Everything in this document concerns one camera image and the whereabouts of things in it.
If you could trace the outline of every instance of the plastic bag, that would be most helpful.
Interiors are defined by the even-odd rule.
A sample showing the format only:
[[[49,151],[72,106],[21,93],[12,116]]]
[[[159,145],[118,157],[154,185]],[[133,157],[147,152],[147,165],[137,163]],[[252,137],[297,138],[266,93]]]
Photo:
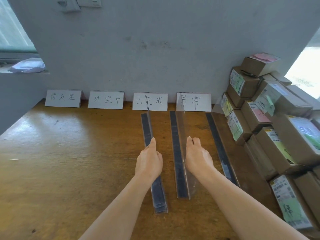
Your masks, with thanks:
[[[43,72],[46,66],[41,58],[30,58],[15,64],[9,69],[12,73],[36,73]]]

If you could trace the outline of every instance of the stack of cardboard boxes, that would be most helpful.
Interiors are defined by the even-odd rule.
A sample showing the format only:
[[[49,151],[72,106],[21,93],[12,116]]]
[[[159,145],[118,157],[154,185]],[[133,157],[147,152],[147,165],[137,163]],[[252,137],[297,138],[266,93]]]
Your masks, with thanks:
[[[235,143],[270,185],[284,220],[320,236],[320,102],[281,76],[261,53],[233,67],[221,106]]]

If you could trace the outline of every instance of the white paper sign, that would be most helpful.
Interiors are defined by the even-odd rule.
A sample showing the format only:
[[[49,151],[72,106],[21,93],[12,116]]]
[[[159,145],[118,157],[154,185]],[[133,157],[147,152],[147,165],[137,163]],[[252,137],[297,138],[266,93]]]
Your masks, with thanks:
[[[148,110],[147,100],[150,111],[168,111],[168,94],[167,93],[142,93],[133,94],[132,109]]]
[[[211,112],[211,93],[177,93],[177,106],[181,94],[184,111]]]
[[[124,92],[90,91],[89,109],[123,109]]]
[[[82,90],[48,90],[45,106],[80,108]]]

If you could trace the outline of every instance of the white wall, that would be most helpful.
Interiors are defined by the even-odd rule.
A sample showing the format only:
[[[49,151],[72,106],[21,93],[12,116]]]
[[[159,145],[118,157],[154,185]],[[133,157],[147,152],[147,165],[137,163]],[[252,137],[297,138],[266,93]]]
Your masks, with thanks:
[[[320,26],[320,0],[102,0],[57,11],[55,0],[9,0],[50,71],[46,88],[225,91],[246,55],[282,57],[285,74]]]
[[[0,74],[0,135],[45,95],[46,74]]]

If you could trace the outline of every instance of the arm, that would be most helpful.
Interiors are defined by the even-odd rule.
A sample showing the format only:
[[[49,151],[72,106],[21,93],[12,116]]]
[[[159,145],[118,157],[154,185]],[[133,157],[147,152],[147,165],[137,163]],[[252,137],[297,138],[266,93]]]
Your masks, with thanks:
[[[187,139],[186,167],[209,191],[240,239],[307,238],[214,168],[199,138]]]
[[[79,240],[130,239],[143,198],[162,171],[156,140],[138,156],[133,179],[102,212]]]

